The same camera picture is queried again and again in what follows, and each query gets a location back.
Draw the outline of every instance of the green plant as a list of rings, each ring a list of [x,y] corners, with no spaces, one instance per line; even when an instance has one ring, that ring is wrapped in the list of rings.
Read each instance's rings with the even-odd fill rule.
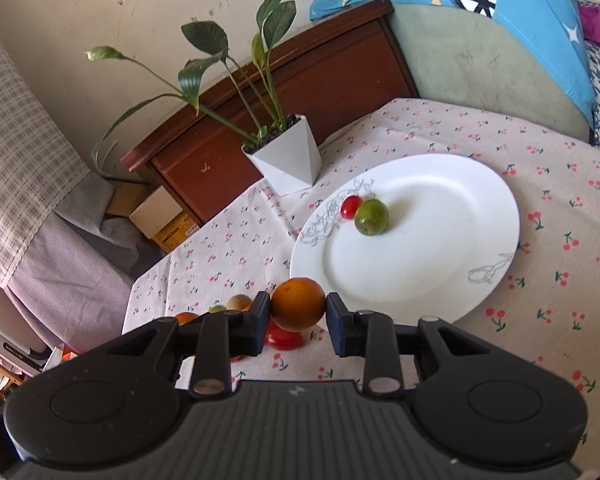
[[[87,57],[89,60],[121,59],[130,61],[149,71],[154,77],[165,83],[165,85],[170,87],[172,90],[170,92],[165,92],[142,101],[123,113],[118,120],[112,124],[107,133],[100,139],[100,142],[98,142],[93,148],[91,152],[91,159],[93,160],[95,167],[99,171],[102,170],[99,161],[99,155],[100,147],[104,140],[106,140],[121,123],[126,121],[138,110],[163,97],[180,99],[181,101],[193,106],[198,112],[202,111],[202,113],[205,113],[224,124],[224,126],[227,126],[237,134],[240,134],[244,138],[244,146],[251,150],[257,150],[264,143],[264,141],[267,140],[267,138],[284,132],[287,128],[287,115],[282,109],[282,105],[280,104],[280,99],[276,91],[276,86],[271,76],[270,56],[271,50],[275,44],[280,42],[283,36],[288,32],[295,17],[296,3],[294,1],[283,2],[282,0],[264,0],[258,8],[258,12],[256,13],[258,31],[251,40],[251,60],[260,74],[260,78],[262,79],[262,83],[266,90],[266,96],[263,96],[258,91],[242,67],[240,67],[236,60],[230,56],[227,34],[216,22],[190,22],[181,27],[182,33],[184,34],[184,37],[187,38],[189,43],[191,43],[201,52],[209,54],[209,56],[203,59],[190,59],[187,61],[184,68],[178,73],[178,83],[180,85],[179,88],[161,76],[157,75],[157,73],[143,63],[125,56],[112,46],[96,46],[92,48],[87,52]],[[200,85],[202,84],[203,75],[205,74],[206,70],[209,69],[209,67],[218,62],[224,65],[229,74],[231,82],[236,87],[238,95],[240,96],[244,106],[247,108],[255,126],[255,133],[247,132],[241,129],[236,124],[215,113],[213,110],[200,102]],[[247,99],[240,89],[240,86],[235,80],[234,73],[232,73],[231,69],[229,68],[229,62],[237,68],[238,72],[248,82],[251,89],[253,89],[253,92],[262,103],[262,106],[270,115],[271,124],[260,124],[258,122],[256,115],[253,113],[253,110],[249,106]],[[117,143],[117,141],[112,143],[111,147],[107,150],[102,158],[102,162],[106,160],[113,148],[116,147]]]

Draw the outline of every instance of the potted plant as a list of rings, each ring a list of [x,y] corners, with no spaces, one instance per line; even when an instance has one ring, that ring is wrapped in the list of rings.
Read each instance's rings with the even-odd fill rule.
[[[258,31],[251,41],[251,61],[260,74],[266,90],[265,95],[258,91],[253,81],[245,74],[235,59],[230,56],[229,41],[225,31],[217,23],[211,21],[190,22],[181,27],[182,33],[189,43],[201,52],[208,54],[208,57],[187,61],[178,74],[180,87],[173,85],[143,63],[125,56],[111,46],[96,46],[88,51],[87,56],[90,60],[122,59],[135,63],[148,70],[171,89],[170,92],[154,96],[129,108],[113,123],[109,131],[91,152],[91,158],[96,168],[101,170],[100,147],[115,128],[153,101],[163,97],[172,97],[190,104],[198,112],[202,111],[243,136],[242,151],[279,195],[282,196],[311,187],[322,167],[320,153],[306,117],[298,114],[288,114],[283,110],[270,69],[271,50],[287,33],[295,16],[296,3],[294,1],[283,2],[282,0],[264,0],[256,13]],[[203,75],[209,67],[218,62],[225,66],[231,82],[236,87],[238,95],[253,120],[254,129],[251,132],[241,129],[200,102],[200,85]],[[235,80],[234,73],[229,68],[229,63],[237,68],[253,89],[270,116],[269,124],[261,124],[256,118]],[[117,141],[112,144],[102,161],[107,158],[116,144]]]

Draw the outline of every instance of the green fruit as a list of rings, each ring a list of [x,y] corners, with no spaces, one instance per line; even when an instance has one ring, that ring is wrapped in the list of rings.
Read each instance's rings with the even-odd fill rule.
[[[366,236],[384,233],[389,224],[389,210],[379,200],[365,200],[356,211],[356,229]]]

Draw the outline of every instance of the cardboard box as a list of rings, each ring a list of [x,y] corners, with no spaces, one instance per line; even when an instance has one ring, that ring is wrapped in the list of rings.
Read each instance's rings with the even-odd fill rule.
[[[142,234],[170,253],[199,227],[163,187],[151,193],[129,219]]]
[[[124,183],[113,192],[107,214],[129,218],[150,193],[150,189],[144,184]]]

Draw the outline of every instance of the soil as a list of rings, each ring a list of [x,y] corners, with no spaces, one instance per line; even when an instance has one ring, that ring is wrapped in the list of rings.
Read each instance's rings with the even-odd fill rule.
[[[294,124],[299,123],[299,121],[300,121],[300,118],[298,116],[296,116],[296,115],[288,115],[288,116],[286,116],[286,129],[288,130]],[[249,155],[253,155],[258,150],[260,150],[261,148],[264,148],[272,140],[275,140],[277,137],[279,137],[283,133],[284,132],[281,132],[277,128],[271,129],[271,130],[269,130],[269,132],[267,133],[267,135],[264,137],[264,139],[262,139],[262,142],[260,143],[260,145],[257,148],[252,148],[251,146],[244,146],[244,152],[248,153]]]

